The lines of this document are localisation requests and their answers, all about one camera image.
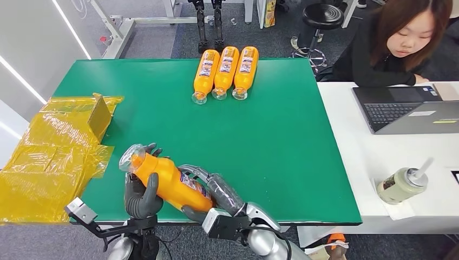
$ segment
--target stool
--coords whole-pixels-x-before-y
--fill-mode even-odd
[[[344,21],[344,14],[337,7],[329,4],[311,4],[303,10],[303,22],[309,27],[315,28],[309,47],[298,48],[292,53],[292,57],[309,59],[314,74],[319,72],[318,67],[327,67],[325,54],[316,49],[317,40],[321,30],[333,30],[340,27]]]

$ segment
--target yellow plastic bag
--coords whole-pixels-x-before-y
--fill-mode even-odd
[[[0,171],[0,222],[67,222],[64,207],[103,176],[113,147],[100,145],[122,97],[52,98]]]

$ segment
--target woman's hair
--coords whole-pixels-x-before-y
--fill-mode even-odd
[[[392,35],[402,30],[417,15],[430,9],[435,21],[430,42],[420,51],[403,58],[407,71],[421,64],[440,42],[452,8],[452,0],[388,0],[383,7],[377,10],[379,18],[376,25],[375,47],[371,51],[371,64],[374,66],[389,54],[387,41]]]

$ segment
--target orange object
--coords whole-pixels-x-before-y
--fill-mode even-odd
[[[239,51],[236,47],[228,46],[221,53],[218,71],[215,75],[215,88],[212,96],[218,100],[226,98],[226,91],[233,84],[234,73],[239,61]]]
[[[148,154],[142,145],[131,146],[120,159],[120,169],[133,172],[146,186],[148,177],[158,174],[158,194],[176,209],[184,205],[196,211],[209,211],[212,206],[210,193],[196,180],[181,173],[174,162]]]
[[[346,242],[346,238],[344,238],[344,234],[343,233],[334,233],[334,234],[330,235],[329,239],[327,240],[327,244],[333,243],[333,242],[335,242],[337,240],[342,241],[342,242]],[[333,245],[331,247],[331,250],[333,250],[335,248],[336,248],[336,246]]]
[[[207,102],[207,94],[212,90],[217,72],[220,54],[216,50],[206,50],[199,62],[198,72],[194,78],[194,93],[191,99],[199,105]]]
[[[252,86],[257,70],[258,50],[255,47],[245,47],[241,52],[238,70],[234,76],[233,97],[238,100],[247,98],[247,90]]]

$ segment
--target white wall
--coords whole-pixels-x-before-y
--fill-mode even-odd
[[[6,125],[12,131],[22,136],[27,130],[29,123],[0,100],[0,169],[8,162],[12,152],[19,143],[19,138],[8,132],[2,125]]]
[[[91,57],[99,58],[88,42],[70,0],[59,0]],[[70,66],[87,59],[52,0],[2,1],[0,55],[45,99],[49,99]],[[0,100],[30,121],[42,104],[0,64]]]

